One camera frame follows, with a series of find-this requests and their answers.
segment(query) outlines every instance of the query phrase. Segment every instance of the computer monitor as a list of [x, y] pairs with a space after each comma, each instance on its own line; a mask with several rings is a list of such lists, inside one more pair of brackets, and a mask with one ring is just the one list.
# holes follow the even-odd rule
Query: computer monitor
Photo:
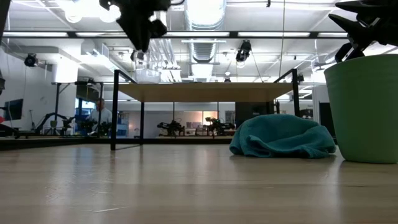
[[22, 119], [24, 99], [12, 100], [4, 103], [4, 119], [6, 121]]

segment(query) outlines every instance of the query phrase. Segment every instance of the teal towel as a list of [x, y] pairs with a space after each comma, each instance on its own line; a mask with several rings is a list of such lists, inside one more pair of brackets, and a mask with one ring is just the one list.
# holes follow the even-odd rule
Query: teal towel
[[258, 116], [236, 131], [229, 150], [255, 157], [300, 157], [319, 159], [336, 151], [326, 127], [286, 114]]

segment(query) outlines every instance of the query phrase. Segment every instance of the green plastic pot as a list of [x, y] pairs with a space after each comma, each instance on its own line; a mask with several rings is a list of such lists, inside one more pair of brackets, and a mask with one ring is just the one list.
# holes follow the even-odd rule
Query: green plastic pot
[[338, 63], [325, 71], [338, 146], [348, 161], [398, 162], [398, 55]]

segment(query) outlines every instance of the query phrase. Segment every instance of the table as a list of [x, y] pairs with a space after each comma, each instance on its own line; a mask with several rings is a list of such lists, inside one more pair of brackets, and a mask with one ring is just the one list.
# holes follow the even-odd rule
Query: table
[[[297, 69], [291, 69], [274, 83], [159, 83], [138, 84], [120, 70], [114, 71], [111, 150], [116, 149], [119, 91], [141, 102], [140, 143], [144, 142], [144, 112], [147, 102], [264, 102], [269, 105], [277, 97], [293, 90], [295, 115], [300, 116]], [[279, 83], [292, 74], [292, 83]], [[119, 84], [119, 79], [130, 83]]]

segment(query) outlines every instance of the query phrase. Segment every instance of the light fixture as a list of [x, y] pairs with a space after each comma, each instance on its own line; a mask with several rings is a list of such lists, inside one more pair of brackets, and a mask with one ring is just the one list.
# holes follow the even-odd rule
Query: light fixture
[[77, 23], [80, 22], [83, 18], [77, 10], [66, 10], [65, 11], [65, 18], [70, 23]]
[[112, 5], [109, 7], [109, 10], [105, 10], [102, 9], [102, 12], [99, 16], [99, 19], [101, 19], [101, 21], [106, 22], [106, 23], [110, 23], [110, 22], [114, 22], [116, 21], [116, 19], [120, 18], [120, 9], [119, 7]]
[[4, 32], [3, 37], [68, 37], [66, 32]]
[[226, 44], [226, 40], [181, 40], [183, 44]]
[[137, 101], [137, 100], [118, 100], [118, 102], [130, 102], [130, 101]]
[[346, 32], [321, 32], [318, 37], [347, 37]]
[[304, 98], [306, 98], [307, 96], [310, 96], [310, 95], [312, 95], [312, 93], [308, 93], [308, 94], [306, 94], [306, 95], [300, 96], [299, 98], [300, 98], [300, 99], [304, 99]]
[[127, 37], [123, 32], [77, 32], [78, 37]]
[[238, 37], [309, 37], [309, 32], [238, 32]]
[[168, 32], [164, 37], [229, 37], [229, 32]]

